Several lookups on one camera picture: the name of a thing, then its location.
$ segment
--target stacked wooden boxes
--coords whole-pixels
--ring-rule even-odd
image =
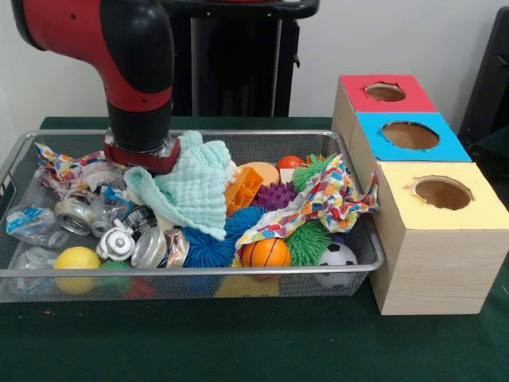
[[[382,314],[477,314],[509,249],[509,213],[413,76],[341,76],[332,129],[376,174]]]

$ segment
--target metal wire basket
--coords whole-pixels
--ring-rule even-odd
[[[30,246],[6,234],[9,206],[33,203],[52,208],[53,192],[33,179],[37,169],[34,142],[44,143],[59,153],[80,157],[102,147],[104,131],[36,131],[16,142],[0,181],[5,187],[0,223],[0,302],[97,301],[145,298],[235,298],[290,296],[350,296],[367,277],[382,266],[384,254],[371,217],[363,215],[345,243],[357,256],[358,265],[327,267],[272,268],[164,268],[98,270],[18,270],[12,269],[18,256]],[[234,162],[276,162],[285,155],[343,153],[352,169],[344,143],[331,131],[202,131],[205,141],[225,141]],[[66,247],[95,248],[94,236],[70,234]],[[334,287],[323,287],[317,278],[334,278]],[[93,283],[84,294],[68,294],[56,284],[59,278],[79,286]],[[26,280],[41,287],[30,292],[20,288]]]

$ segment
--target green spiky ball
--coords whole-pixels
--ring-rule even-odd
[[[319,220],[310,220],[285,239],[292,254],[292,266],[314,267],[332,242]]]
[[[108,260],[101,266],[102,269],[127,269],[130,265],[125,261]],[[118,293],[126,293],[133,283],[131,277],[128,276],[115,276],[115,277],[98,277],[97,283],[101,287],[111,287]]]
[[[308,183],[309,179],[311,179],[315,173],[321,173],[325,170],[334,159],[334,155],[331,155],[324,161],[319,161],[314,154],[309,156],[311,157],[311,163],[306,167],[297,167],[293,172],[293,190],[296,193],[304,191],[305,185]]]

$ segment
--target yellow ball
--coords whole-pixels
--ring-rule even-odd
[[[56,258],[54,269],[98,269],[101,259],[89,248],[66,249]],[[57,277],[57,286],[69,294],[85,294],[94,289],[93,277]]]

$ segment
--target blue box top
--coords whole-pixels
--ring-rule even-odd
[[[439,113],[357,113],[380,161],[471,162]]]

